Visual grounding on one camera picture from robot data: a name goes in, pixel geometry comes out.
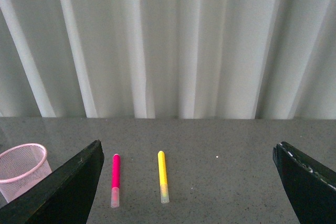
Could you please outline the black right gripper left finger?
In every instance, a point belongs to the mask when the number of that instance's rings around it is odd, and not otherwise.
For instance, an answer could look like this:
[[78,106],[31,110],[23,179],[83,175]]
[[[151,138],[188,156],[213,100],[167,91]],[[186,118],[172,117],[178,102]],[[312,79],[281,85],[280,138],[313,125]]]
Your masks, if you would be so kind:
[[1,208],[1,223],[86,223],[104,163],[99,140]]

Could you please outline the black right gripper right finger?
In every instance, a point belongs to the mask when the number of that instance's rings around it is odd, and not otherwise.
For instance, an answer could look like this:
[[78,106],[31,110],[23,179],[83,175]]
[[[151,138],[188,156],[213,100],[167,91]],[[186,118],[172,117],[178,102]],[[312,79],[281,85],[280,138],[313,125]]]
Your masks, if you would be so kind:
[[335,223],[335,171],[287,142],[272,157],[299,222]]

